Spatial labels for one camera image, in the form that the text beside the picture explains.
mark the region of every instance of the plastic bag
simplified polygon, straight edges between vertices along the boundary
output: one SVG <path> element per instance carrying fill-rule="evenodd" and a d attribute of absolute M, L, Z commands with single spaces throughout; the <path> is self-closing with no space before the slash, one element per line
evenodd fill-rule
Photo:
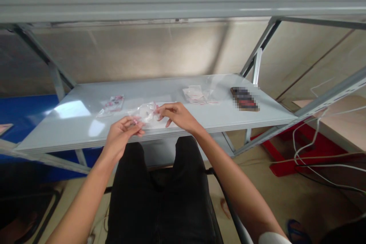
<path fill-rule="evenodd" d="M 97 114 L 97 117 L 111 116 L 115 112 L 122 110 L 125 98 L 123 95 L 112 96 L 110 100 L 105 103 L 103 109 Z"/>
<path fill-rule="evenodd" d="M 138 116 L 139 120 L 144 124 L 149 124 L 157 121 L 160 115 L 157 113 L 157 105 L 155 102 L 142 104 L 140 107 L 132 110 L 128 110 L 129 116 Z"/>
<path fill-rule="evenodd" d="M 183 89 L 183 93 L 187 101 L 192 104 L 196 105 L 206 104 L 205 96 L 202 93 L 200 85 L 188 86 L 188 88 Z"/>
<path fill-rule="evenodd" d="M 191 85 L 183 89 L 187 101 L 196 105 L 218 104 L 213 96 L 213 90 L 203 90 L 200 85 Z"/>

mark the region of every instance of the forearm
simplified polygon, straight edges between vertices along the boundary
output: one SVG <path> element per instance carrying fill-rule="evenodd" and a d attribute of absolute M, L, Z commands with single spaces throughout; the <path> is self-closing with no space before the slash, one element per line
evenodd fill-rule
<path fill-rule="evenodd" d="M 90 230 L 114 166 L 97 162 L 47 244 L 82 244 Z"/>
<path fill-rule="evenodd" d="M 193 136 L 205 152 L 253 241 L 257 243 L 259 236 L 267 231 L 285 236 L 271 209 L 241 168 L 206 130 L 199 128 Z"/>

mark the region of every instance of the left hand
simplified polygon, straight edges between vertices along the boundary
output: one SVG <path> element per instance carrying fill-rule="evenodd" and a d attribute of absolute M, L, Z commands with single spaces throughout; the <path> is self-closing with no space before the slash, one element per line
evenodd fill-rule
<path fill-rule="evenodd" d="M 115 165 L 123 156 L 128 140 L 133 135 L 141 137 L 145 134 L 145 131 L 141 129 L 144 125 L 142 122 L 131 126 L 133 121 L 138 119 L 138 117 L 125 116 L 111 125 L 100 159 L 107 159 Z"/>

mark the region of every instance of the hand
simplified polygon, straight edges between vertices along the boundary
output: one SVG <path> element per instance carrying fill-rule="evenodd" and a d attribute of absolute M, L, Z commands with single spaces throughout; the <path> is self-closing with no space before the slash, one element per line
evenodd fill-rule
<path fill-rule="evenodd" d="M 141 137 L 145 134 L 145 131 L 141 129 L 144 125 L 142 122 L 133 125 L 134 121 L 138 119 L 139 117 L 135 116 L 125 116 L 111 125 L 106 145 L 99 157 L 101 161 L 107 160 L 107 162 L 112 162 L 115 165 L 123 156 L 128 140 L 133 135 Z"/>
<path fill-rule="evenodd" d="M 158 121 L 162 120 L 164 117 L 169 117 L 165 126 L 166 128 L 169 127 L 171 122 L 174 122 L 177 126 L 190 134 L 203 128 L 181 102 L 164 104 L 159 107 L 157 111 L 160 114 Z"/>

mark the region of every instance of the white sleeve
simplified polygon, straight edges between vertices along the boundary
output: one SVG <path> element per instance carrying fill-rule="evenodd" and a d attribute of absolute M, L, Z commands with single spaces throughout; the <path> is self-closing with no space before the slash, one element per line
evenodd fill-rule
<path fill-rule="evenodd" d="M 278 233 L 266 232 L 259 237 L 259 244 L 291 244 L 286 238 Z"/>

